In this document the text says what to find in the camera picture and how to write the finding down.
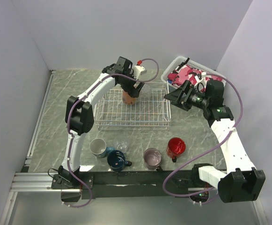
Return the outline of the clear plastic cup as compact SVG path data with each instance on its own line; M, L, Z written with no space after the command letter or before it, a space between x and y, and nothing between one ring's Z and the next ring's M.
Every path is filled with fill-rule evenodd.
M139 100L149 101L151 97L151 87L148 84L144 84L139 93Z

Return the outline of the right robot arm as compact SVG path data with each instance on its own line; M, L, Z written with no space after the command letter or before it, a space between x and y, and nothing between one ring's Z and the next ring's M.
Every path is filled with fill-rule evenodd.
M164 98L185 111L193 106L202 109L219 142L206 153L221 148L225 159L226 172L211 164L194 165L192 184L201 187L208 183L218 190L224 203L255 201L265 182L265 173L256 169L248 157L236 130L239 120L235 120L230 108L224 105L223 94L223 82L211 79L207 81L204 92L198 91L190 81L185 81Z

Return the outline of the salmon pink mug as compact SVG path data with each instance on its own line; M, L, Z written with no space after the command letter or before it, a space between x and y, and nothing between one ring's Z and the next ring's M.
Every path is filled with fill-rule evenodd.
M135 97L131 97L126 91L122 91L122 101L126 105L134 105L136 100Z

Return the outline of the red mug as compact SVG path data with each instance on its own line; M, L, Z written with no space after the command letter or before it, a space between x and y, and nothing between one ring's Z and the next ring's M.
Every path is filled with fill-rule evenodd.
M168 141L166 153L173 163L177 161L185 150L186 144L181 138L173 137Z

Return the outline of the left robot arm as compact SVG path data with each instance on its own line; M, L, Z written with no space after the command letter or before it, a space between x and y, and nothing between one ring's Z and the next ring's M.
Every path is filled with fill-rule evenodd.
M142 60L136 65L124 57L119 57L116 63L105 67L97 80L82 94L77 97L70 96L66 104L65 122L68 132L66 155L58 168L59 177L68 188L78 186L80 157L83 140L94 125L93 107L110 89L117 84L131 98L137 98L144 85L139 77L145 68L141 66Z

